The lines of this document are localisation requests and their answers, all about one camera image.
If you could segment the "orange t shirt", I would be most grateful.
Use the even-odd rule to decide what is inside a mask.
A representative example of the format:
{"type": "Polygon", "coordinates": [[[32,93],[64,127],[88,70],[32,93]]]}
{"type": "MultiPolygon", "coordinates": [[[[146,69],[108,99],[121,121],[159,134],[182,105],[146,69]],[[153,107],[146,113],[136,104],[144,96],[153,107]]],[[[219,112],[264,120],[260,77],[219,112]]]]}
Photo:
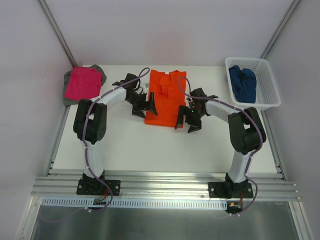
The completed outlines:
{"type": "Polygon", "coordinates": [[[157,115],[146,112],[144,123],[147,125],[172,127],[176,126],[180,106],[185,106],[186,90],[185,71],[169,73],[152,69],[149,76],[149,92],[154,93],[154,102],[157,115]]]}

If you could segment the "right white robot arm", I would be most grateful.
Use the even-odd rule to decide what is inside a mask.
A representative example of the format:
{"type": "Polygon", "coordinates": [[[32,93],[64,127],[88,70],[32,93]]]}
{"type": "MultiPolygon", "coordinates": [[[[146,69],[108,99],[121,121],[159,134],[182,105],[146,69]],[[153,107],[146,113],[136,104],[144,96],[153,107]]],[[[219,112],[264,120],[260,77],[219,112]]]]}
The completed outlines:
{"type": "Polygon", "coordinates": [[[228,124],[229,138],[234,149],[231,167],[223,182],[208,184],[210,195],[225,199],[246,195],[251,187],[248,171],[253,156],[267,140],[258,111],[254,107],[241,109],[232,106],[215,95],[207,96],[202,88],[191,91],[187,100],[187,106],[178,107],[176,128],[187,123],[189,133],[199,131],[203,116],[214,116],[228,124]]]}

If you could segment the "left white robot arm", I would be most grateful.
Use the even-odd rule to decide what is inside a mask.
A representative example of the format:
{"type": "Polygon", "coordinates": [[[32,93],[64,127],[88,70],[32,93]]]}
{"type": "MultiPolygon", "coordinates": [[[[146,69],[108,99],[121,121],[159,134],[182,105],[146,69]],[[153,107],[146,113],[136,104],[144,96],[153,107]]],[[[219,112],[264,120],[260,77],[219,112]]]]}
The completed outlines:
{"type": "Polygon", "coordinates": [[[100,141],[107,132],[107,113],[115,105],[124,101],[132,106],[131,114],[145,118],[145,112],[157,116],[155,94],[147,94],[141,85],[143,71],[138,76],[128,73],[125,79],[116,81],[106,93],[92,99],[81,99],[78,103],[73,132],[81,141],[85,168],[82,187],[88,187],[93,194],[100,194],[105,188],[104,158],[100,151],[100,141]]]}

